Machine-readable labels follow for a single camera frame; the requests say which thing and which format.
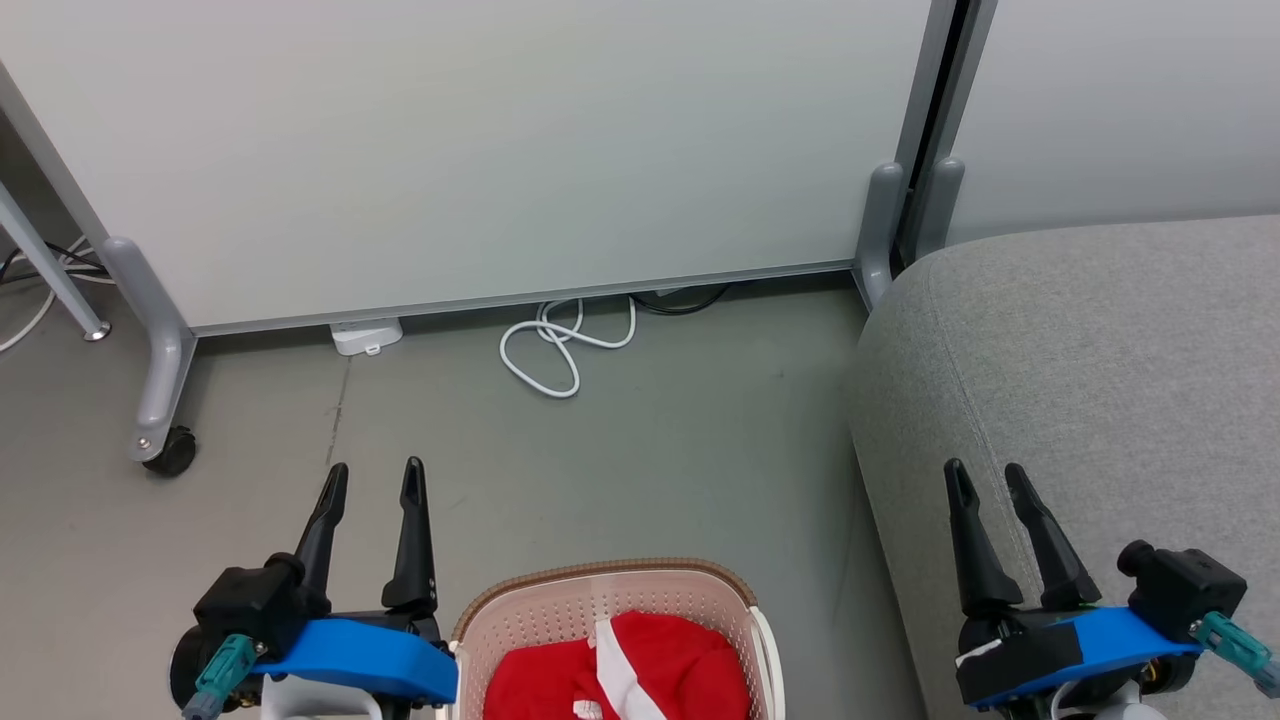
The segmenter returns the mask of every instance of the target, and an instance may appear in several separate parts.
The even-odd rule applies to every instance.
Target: gray fabric upholstery
[[[1103,592],[1132,539],[1198,547],[1249,580],[1236,619],[1280,646],[1280,217],[977,241],[908,269],[872,313],[851,428],[932,720],[968,717],[942,465],[969,466],[992,542],[1041,592],[1002,482],[1020,462]],[[1171,720],[1280,717],[1201,661]]]

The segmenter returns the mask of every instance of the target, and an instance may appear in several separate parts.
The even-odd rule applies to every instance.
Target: whiteboard
[[[1000,3],[947,242],[1280,211],[1277,70],[1276,3]]]
[[[854,256],[928,0],[6,0],[193,327]]]

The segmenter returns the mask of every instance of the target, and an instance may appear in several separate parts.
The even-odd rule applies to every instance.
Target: teal connector
[[[1280,664],[1271,659],[1271,648],[1244,632],[1221,612],[1210,612],[1192,624],[1192,634],[1213,655],[1235,665],[1253,678],[1253,683],[1270,698],[1280,697]]]
[[[248,635],[228,635],[205,671],[196,679],[196,694],[182,708],[183,720],[215,720],[223,712],[223,703],[236,685],[248,676],[257,662],[253,639]]]

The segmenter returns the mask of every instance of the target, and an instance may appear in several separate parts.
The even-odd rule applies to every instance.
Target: red fabric
[[[723,635],[669,615],[626,612],[612,620],[618,644],[667,720],[745,720],[750,711],[737,653]],[[485,692],[484,720],[576,720],[573,701],[620,719],[596,680],[586,641],[507,653]]]

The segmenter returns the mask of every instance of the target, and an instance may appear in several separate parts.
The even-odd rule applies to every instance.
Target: perforated basket wall
[[[751,720],[782,720],[782,676],[755,596],[728,570],[701,560],[657,559],[549,570],[490,588],[453,632],[461,671],[453,720],[483,720],[485,689],[507,652],[581,639],[628,610],[680,615],[723,634],[737,651]]]

